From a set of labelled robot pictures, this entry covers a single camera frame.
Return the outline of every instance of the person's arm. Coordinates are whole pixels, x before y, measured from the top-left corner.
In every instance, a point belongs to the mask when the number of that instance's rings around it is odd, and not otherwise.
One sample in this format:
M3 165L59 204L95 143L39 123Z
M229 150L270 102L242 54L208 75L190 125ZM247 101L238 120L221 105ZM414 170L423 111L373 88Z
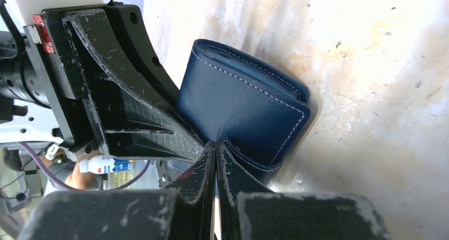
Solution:
M53 165L53 162L47 158L45 158L45 155L41 155L39 156L39 158L41 159L41 161L43 162L43 164L45 165L45 167L50 167L51 165Z
M91 159L97 155L98 154L89 154L85 159ZM65 184L80 190L88 190L96 176L96 174L91 172L81 173L79 171L79 163L77 162L73 168L73 172L67 176Z

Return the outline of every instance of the blue leather wallet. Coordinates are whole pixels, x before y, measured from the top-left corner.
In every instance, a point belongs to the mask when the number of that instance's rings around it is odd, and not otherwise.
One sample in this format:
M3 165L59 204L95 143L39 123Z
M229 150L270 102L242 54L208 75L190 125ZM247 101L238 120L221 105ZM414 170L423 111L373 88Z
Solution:
M177 108L207 141L225 141L267 183L310 117L307 88L235 48L193 43Z

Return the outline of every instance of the screw hole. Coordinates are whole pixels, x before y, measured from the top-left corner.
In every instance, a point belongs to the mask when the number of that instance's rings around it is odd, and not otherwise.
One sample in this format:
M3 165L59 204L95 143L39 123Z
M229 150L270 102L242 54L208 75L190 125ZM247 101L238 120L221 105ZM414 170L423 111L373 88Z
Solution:
M17 194L17 195L15 196L15 199L16 199L18 202L23 201L23 200L26 199L26 195L25 195L25 193L19 193L19 194Z
M53 128L53 129L51 130L51 135L52 135L53 137L60 137L60 138L62 138L61 129L59 129L59 128Z
M137 15L134 12L129 13L129 19L133 24L137 24L139 22L139 19L137 18Z
M109 105L107 106L107 110L108 110L109 112L114 112L115 106L114 106L113 104L109 104Z
M86 146L86 148L84 149L84 152L87 154L92 152L92 146Z
M154 56L151 60L153 61L153 64L156 65L156 67L158 68L162 67L162 64L160 64L159 58L157 58L157 56Z

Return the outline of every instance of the scratched surface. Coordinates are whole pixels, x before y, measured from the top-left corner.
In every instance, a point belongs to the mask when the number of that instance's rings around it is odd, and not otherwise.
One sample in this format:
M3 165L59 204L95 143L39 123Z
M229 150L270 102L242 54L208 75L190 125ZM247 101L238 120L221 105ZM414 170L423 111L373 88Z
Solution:
M273 190L361 194L394 239L449 238L449 0L145 0L144 16L178 86L206 38L309 87Z

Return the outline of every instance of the leather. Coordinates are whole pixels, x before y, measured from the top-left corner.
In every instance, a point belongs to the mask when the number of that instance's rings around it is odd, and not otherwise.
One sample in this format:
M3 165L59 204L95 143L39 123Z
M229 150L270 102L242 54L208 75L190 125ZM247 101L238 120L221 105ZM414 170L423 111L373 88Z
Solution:
M307 88L237 49L199 39L193 44L178 111L207 141L225 141L261 182L310 117Z

